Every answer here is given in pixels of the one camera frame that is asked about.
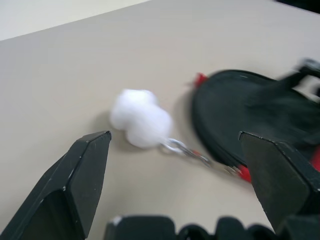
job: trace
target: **black plastic part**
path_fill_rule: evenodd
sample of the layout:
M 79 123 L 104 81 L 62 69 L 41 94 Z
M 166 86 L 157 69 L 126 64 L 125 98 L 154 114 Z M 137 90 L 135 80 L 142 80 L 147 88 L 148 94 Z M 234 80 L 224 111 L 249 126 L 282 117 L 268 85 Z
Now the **black plastic part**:
M 261 225 L 252 225 L 247 230 L 254 239 L 277 240 L 277 236 L 269 228 Z
M 298 72 L 279 81 L 248 71 L 221 71 L 194 91 L 192 125 L 218 162 L 247 166 L 240 131 L 286 141 L 307 161 L 312 158 L 320 144 L 320 104 L 292 88 L 309 75 L 320 77 L 320 71 L 313 60 L 303 63 Z
M 319 240 L 320 215 L 289 216 L 279 232 L 281 240 Z
M 184 226 L 177 237 L 177 240 L 210 240 L 211 236 L 201 226 L 192 224 Z
M 290 215 L 320 214 L 320 173 L 292 146 L 243 132 L 255 193 L 273 229 Z
M 320 87 L 316 90 L 315 95 L 317 95 L 320 98 Z
M 254 240 L 242 223 L 234 217 L 222 217 L 215 229 L 215 240 Z
M 110 140 L 109 131 L 78 139 L 41 177 L 0 239 L 87 238 L 101 195 Z
M 122 217 L 107 225 L 104 240 L 176 240 L 175 224 L 164 216 Z
M 277 0 L 277 2 L 320 14 L 319 0 Z

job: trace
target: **fluffy white ball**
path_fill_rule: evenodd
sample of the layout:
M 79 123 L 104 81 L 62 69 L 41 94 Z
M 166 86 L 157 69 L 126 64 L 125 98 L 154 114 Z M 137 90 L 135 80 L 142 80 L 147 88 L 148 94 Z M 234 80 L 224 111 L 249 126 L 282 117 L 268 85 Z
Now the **fluffy white ball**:
M 126 130 L 136 108 L 141 104 L 158 104 L 157 97 L 148 90 L 125 89 L 117 97 L 111 110 L 110 122 L 115 129 Z
M 110 122 L 114 128 L 125 130 L 127 140 L 139 148 L 164 143 L 173 125 L 171 116 L 157 105 L 152 92 L 130 89 L 117 98 Z

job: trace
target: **keychain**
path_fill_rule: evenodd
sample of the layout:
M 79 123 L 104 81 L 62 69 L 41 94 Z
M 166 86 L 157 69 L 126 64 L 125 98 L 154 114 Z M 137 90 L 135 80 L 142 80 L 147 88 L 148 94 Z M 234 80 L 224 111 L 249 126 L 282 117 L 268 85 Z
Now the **keychain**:
M 183 142 L 169 138 L 173 120 L 158 106 L 157 97 L 148 90 L 123 90 L 111 110 L 110 123 L 115 129 L 125 131 L 128 142 L 138 148 L 148 149 L 162 145 L 174 153 L 197 159 L 210 169 L 232 176 L 240 174 L 236 167 L 208 159 Z

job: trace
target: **red tag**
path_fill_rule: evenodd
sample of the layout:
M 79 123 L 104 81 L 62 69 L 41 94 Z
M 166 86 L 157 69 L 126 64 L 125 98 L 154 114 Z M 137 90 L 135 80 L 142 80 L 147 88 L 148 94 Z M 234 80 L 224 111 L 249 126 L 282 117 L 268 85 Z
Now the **red tag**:
M 250 176 L 249 169 L 243 165 L 240 165 L 238 169 L 240 170 L 239 177 L 251 183 L 251 176 Z
M 315 150 L 311 159 L 311 164 L 318 172 L 320 172 L 320 146 Z
M 194 81 L 195 87 L 198 88 L 207 79 L 208 77 L 206 75 L 204 75 L 203 73 L 198 73 Z
M 192 152 L 193 152 L 195 155 L 197 155 L 198 157 L 201 156 L 200 152 L 198 152 L 198 151 L 192 150 Z

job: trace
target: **beige table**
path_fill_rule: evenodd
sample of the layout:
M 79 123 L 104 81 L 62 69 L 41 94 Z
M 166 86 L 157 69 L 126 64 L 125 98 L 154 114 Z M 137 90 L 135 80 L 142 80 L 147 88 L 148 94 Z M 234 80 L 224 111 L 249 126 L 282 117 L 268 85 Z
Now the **beige table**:
M 0 42 L 0 229 L 37 180 L 82 135 L 112 130 L 124 88 L 148 89 L 174 138 L 204 152 L 186 120 L 196 72 L 276 77 L 320 58 L 320 15 L 268 0 L 154 0 Z M 89 239 L 116 215 L 161 214 L 213 231 L 219 216 L 270 224 L 251 185 L 112 131 Z

